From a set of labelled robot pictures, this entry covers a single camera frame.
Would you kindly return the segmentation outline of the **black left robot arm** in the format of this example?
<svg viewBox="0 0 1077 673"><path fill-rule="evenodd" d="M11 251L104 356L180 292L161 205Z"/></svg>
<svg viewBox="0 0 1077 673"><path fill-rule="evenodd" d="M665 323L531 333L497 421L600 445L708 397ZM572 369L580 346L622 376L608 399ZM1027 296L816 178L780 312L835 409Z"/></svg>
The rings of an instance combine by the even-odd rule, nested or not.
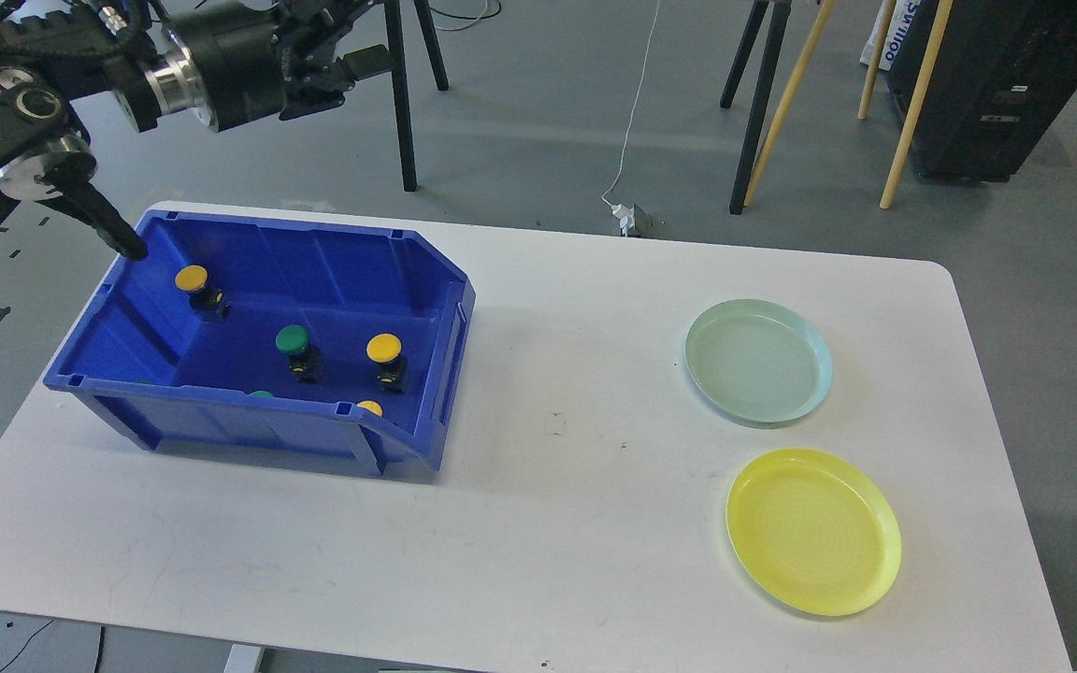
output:
<svg viewBox="0 0 1077 673"><path fill-rule="evenodd" d="M145 260L146 242L93 186L78 99L114 94L138 132L184 110L221 132L335 109L356 82L400 71L384 44L337 52L370 1L221 1L180 14L158 1L69 1L31 16L22 6L0 3L0 225L18 204L41 204L125 260Z"/></svg>

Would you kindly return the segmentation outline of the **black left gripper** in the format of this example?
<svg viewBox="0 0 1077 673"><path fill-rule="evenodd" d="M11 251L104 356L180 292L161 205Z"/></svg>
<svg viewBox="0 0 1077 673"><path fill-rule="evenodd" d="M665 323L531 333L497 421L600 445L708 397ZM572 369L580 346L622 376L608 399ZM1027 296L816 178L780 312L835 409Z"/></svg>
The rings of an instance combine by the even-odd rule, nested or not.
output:
<svg viewBox="0 0 1077 673"><path fill-rule="evenodd" d="M218 1L177 14L164 34L168 59L184 67L188 109L221 134L252 121L299 120L346 102L356 82L392 71L384 44L334 57L381 1Z"/></svg>

